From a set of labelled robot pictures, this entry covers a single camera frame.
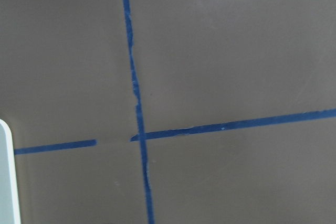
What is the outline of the white bear tray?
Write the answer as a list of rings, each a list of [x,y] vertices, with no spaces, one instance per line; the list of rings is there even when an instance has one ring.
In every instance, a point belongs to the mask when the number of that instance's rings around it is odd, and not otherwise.
[[[1,120],[1,223],[21,222],[12,133]]]

